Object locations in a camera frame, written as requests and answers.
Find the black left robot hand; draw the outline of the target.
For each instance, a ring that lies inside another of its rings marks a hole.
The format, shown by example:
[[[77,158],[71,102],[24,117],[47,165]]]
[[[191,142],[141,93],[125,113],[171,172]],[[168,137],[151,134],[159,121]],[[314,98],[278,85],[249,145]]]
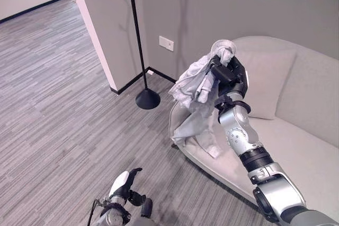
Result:
[[[142,168],[138,167],[131,171],[122,172],[111,186],[109,201],[122,209],[127,202],[133,206],[141,206],[141,217],[150,218],[153,210],[152,199],[131,189],[135,177],[140,171],[142,171]]]

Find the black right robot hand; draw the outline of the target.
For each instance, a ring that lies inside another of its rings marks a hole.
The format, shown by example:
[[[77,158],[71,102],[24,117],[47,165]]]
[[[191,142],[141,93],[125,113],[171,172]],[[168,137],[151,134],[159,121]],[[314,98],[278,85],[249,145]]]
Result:
[[[246,70],[235,56],[227,65],[224,65],[221,63],[221,58],[214,55],[209,62],[209,67],[215,79],[219,81],[219,97],[235,92],[245,98],[248,89]]]

